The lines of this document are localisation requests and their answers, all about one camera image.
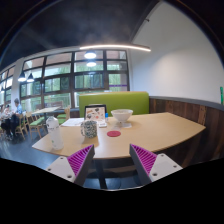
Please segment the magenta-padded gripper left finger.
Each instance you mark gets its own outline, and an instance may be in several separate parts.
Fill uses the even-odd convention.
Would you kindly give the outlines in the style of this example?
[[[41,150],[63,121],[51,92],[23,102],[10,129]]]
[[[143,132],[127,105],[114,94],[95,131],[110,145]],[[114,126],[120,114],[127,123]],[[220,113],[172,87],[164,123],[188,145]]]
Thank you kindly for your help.
[[[46,170],[67,181],[82,186],[94,155],[94,145],[89,145],[68,157],[58,157]]]

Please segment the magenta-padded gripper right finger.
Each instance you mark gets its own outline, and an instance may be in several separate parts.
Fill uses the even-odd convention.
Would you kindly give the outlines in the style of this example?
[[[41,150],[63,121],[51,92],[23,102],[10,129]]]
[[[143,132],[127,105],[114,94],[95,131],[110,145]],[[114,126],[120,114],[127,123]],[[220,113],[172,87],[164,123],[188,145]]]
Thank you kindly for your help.
[[[142,185],[147,185],[182,169],[166,154],[155,154],[134,144],[130,145],[129,154],[136,166]]]

